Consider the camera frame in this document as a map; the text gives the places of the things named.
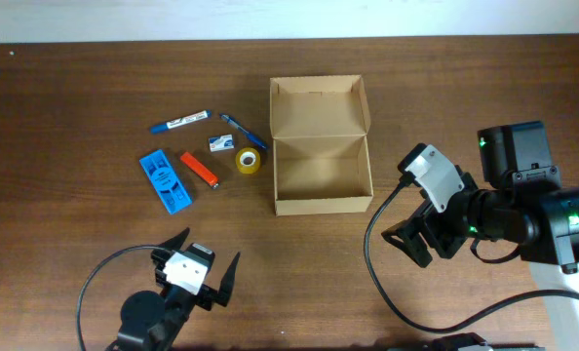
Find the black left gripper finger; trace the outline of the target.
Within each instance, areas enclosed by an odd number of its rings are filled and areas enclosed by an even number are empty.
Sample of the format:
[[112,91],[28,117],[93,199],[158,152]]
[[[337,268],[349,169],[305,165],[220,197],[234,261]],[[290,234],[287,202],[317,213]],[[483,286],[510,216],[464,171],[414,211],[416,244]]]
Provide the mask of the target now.
[[226,307],[231,299],[235,286],[235,279],[240,256],[241,253],[236,253],[220,281],[220,286],[217,291],[215,301],[217,304],[223,307]]
[[155,249],[163,252],[180,251],[183,244],[186,242],[189,233],[190,228],[186,227],[184,230],[182,230],[179,234],[175,235],[171,239],[167,240],[162,244],[157,245]]

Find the blue plastic tray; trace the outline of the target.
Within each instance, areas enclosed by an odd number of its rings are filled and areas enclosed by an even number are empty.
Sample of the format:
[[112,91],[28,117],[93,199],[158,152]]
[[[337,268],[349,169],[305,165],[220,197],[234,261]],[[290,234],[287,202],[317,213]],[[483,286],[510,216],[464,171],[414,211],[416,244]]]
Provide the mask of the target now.
[[139,163],[170,215],[192,204],[188,191],[162,149],[142,157]]

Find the orange black stapler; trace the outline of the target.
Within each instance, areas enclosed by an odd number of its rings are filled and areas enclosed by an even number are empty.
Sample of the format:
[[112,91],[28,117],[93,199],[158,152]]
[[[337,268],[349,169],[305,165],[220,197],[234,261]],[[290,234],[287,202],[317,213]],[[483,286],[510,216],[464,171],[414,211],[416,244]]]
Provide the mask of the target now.
[[203,180],[210,188],[217,189],[219,186],[218,177],[203,165],[195,156],[189,152],[184,152],[180,157],[180,161],[185,164],[192,172],[194,172],[201,180]]

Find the yellow clear tape roll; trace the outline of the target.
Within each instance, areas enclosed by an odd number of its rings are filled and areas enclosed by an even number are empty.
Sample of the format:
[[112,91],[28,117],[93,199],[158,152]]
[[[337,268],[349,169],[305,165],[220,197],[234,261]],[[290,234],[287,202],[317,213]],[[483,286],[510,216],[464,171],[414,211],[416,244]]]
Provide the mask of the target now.
[[259,152],[251,147],[241,149],[236,155],[236,167],[243,175],[255,174],[261,165]]

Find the blue ballpoint pen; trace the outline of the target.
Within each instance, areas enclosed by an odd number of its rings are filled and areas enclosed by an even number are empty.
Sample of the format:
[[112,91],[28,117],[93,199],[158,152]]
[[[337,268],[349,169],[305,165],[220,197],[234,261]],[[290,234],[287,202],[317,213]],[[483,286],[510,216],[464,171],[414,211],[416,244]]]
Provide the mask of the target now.
[[231,117],[228,114],[225,113],[220,113],[219,117],[221,120],[223,120],[225,123],[227,123],[229,126],[231,126],[232,128],[236,129],[237,131],[239,131],[240,133],[242,133],[250,142],[254,143],[256,146],[258,146],[259,148],[263,149],[263,150],[267,150],[268,149],[268,145],[266,144],[266,142],[260,138],[259,136],[257,136],[256,134],[248,131],[247,129],[245,129],[240,123],[238,123],[233,117]]

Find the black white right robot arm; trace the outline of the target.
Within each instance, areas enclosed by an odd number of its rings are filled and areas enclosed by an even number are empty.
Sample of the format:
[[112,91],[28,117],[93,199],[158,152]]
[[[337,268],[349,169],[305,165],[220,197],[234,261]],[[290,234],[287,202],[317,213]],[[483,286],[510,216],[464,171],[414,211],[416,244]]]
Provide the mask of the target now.
[[540,121],[480,130],[478,142],[487,189],[431,144],[405,156],[401,184],[420,187],[424,201],[383,239],[422,268],[469,239],[516,244],[509,257],[528,262],[539,292],[554,292],[546,308],[557,347],[579,350],[579,188],[562,186]]

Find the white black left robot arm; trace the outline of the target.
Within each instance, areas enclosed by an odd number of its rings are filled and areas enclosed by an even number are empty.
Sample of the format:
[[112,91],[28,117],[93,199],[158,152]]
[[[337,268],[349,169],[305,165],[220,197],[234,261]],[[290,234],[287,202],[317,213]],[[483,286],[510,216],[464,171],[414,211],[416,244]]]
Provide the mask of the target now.
[[232,259],[220,286],[211,288],[205,280],[215,253],[197,243],[186,245],[189,232],[186,228],[152,249],[155,280],[162,290],[136,292],[125,300],[121,326],[109,350],[169,350],[195,308],[210,311],[228,305],[240,257]]

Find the blue white whiteboard marker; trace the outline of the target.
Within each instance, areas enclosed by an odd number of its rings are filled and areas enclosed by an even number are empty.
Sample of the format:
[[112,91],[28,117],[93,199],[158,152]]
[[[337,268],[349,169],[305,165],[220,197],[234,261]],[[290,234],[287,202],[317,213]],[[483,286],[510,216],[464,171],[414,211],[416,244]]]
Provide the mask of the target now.
[[194,122],[198,122],[204,119],[209,118],[212,115],[212,112],[210,110],[203,110],[191,115],[187,115],[187,116],[183,116],[183,117],[179,117],[176,118],[174,120],[171,121],[167,121],[155,126],[152,126],[150,128],[150,132],[153,135],[157,135],[160,133],[164,133],[167,132],[169,130],[175,129],[175,128],[179,128]]

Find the open cardboard box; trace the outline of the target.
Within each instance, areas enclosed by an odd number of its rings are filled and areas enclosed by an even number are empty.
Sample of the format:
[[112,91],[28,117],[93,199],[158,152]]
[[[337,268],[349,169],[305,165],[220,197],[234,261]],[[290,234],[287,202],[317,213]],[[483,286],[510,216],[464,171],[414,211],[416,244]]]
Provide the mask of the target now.
[[270,80],[276,215],[362,213],[373,199],[360,75]]

